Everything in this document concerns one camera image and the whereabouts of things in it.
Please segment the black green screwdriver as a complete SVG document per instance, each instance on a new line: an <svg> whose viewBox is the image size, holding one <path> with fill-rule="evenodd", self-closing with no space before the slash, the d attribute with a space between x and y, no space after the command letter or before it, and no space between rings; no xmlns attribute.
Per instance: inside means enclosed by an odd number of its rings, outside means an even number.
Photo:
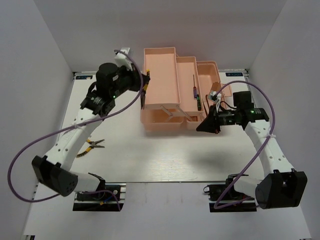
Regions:
<svg viewBox="0 0 320 240"><path fill-rule="evenodd" d="M200 96L198 94L196 95L196 102L197 102L197 110L201 111L202 110L202 105L201 105Z"/></svg>

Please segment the yellow side cutter pliers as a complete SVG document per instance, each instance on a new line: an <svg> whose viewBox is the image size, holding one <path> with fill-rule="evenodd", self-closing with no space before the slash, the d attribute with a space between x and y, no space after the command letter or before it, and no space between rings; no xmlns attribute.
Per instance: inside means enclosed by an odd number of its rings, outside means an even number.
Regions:
<svg viewBox="0 0 320 240"><path fill-rule="evenodd" d="M95 149L95 148L105 148L105 146L100 145L100 143L102 143L104 141L104 139L101 140L97 140L97 141L91 141L90 139L87 139L86 142L89 144L89 146L86 148L86 150L84 150L81 153L78 153L76 155L76 158L81 158L83 156L85 156L86 154L88 154L91 150Z"/></svg>

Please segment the blue table label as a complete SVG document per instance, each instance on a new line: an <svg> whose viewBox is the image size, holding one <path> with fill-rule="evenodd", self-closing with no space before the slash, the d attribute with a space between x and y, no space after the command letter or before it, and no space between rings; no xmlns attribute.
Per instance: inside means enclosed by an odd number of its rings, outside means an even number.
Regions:
<svg viewBox="0 0 320 240"><path fill-rule="evenodd" d="M243 73L242 72L226 72L225 75L227 77L242 77Z"/></svg>
<svg viewBox="0 0 320 240"><path fill-rule="evenodd" d="M92 75L77 75L75 77L76 80L91 80L92 78Z"/></svg>

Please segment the yellow needle-nose pliers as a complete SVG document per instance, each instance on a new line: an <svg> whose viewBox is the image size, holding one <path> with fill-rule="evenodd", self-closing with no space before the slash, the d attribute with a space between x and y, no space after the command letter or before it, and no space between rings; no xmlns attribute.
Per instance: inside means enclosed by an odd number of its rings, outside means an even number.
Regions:
<svg viewBox="0 0 320 240"><path fill-rule="evenodd" d="M140 94L140 106L141 106L142 110L145 108L146 93L147 93L147 89L142 89L141 94Z"/></svg>

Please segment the long brown hex key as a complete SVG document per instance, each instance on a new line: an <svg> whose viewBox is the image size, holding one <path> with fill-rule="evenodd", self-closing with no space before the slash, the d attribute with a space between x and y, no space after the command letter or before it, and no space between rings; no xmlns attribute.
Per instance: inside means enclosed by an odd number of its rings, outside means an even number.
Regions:
<svg viewBox="0 0 320 240"><path fill-rule="evenodd" d="M205 95L205 102L206 102L206 106L207 106L207 110L205 110L206 115L208 115L209 111L210 111L210 104L209 104L209 100L208 100L208 94Z"/></svg>

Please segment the pink plastic toolbox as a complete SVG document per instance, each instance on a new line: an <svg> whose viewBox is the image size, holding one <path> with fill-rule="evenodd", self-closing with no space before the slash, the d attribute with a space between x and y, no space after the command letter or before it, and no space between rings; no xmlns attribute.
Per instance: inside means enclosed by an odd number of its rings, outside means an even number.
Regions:
<svg viewBox="0 0 320 240"><path fill-rule="evenodd" d="M145 48L143 72L150 70L144 109L140 120L148 132L194 131L206 118L206 95L224 86L215 61L198 61L194 56L178 56L175 47ZM193 96L193 75L201 111Z"/></svg>

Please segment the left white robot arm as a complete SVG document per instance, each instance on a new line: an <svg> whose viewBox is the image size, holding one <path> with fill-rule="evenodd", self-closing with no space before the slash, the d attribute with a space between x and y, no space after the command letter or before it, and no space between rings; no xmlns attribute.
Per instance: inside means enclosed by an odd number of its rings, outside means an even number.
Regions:
<svg viewBox="0 0 320 240"><path fill-rule="evenodd" d="M88 192L94 199L105 196L105 180L93 173L71 172L73 162L91 133L115 107L115 100L127 90L146 90L150 73L140 74L114 63L104 63L80 104L73 127L43 156L35 156L32 167L38 181L63 197L72 192Z"/></svg>

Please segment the right blue table label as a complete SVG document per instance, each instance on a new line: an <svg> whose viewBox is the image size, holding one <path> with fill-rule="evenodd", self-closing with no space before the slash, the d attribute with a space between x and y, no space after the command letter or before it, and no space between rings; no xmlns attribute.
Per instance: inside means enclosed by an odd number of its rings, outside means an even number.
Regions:
<svg viewBox="0 0 320 240"><path fill-rule="evenodd" d="M225 75L227 77L242 77L243 73L242 72L226 72Z"/></svg>

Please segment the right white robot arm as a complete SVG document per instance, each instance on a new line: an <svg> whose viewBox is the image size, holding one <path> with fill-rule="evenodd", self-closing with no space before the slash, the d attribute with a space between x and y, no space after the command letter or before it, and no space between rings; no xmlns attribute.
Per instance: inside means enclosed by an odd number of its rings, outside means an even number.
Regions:
<svg viewBox="0 0 320 240"><path fill-rule="evenodd" d="M229 175L214 208L227 208L249 199L254 199L262 209L297 207L308 179L285 157L272 134L274 127L266 111L254 107L249 91L234 93L234 107L231 109L221 106L221 94L215 91L209 94L208 99L213 101L213 105L196 130L218 134L222 126L241 126L256 149L253 158L260 159L264 173L262 180L250 178L245 169Z"/></svg>

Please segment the left blue table label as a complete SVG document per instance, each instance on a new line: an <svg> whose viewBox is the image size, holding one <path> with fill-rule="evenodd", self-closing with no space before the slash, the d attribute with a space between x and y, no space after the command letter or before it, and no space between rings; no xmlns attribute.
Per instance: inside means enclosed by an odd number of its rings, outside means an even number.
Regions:
<svg viewBox="0 0 320 240"><path fill-rule="evenodd" d="M77 75L75 77L76 80L91 80L92 78L92 75Z"/></svg>

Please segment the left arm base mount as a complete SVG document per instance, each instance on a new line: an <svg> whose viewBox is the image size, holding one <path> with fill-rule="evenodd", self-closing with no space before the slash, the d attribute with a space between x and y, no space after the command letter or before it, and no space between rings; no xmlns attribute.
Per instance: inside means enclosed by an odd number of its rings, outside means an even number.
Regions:
<svg viewBox="0 0 320 240"><path fill-rule="evenodd" d="M74 197L74 212L120 212L125 203L126 183L106 183L107 192L83 194L77 192Z"/></svg>

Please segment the blue handled screwdriver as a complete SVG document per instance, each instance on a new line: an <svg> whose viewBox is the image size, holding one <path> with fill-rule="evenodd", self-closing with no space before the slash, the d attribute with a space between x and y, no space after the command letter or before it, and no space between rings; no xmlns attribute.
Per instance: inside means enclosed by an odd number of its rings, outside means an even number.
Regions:
<svg viewBox="0 0 320 240"><path fill-rule="evenodd" d="M193 98L196 99L197 98L197 87L196 87L196 80L195 80L195 75L192 75L193 78Z"/></svg>

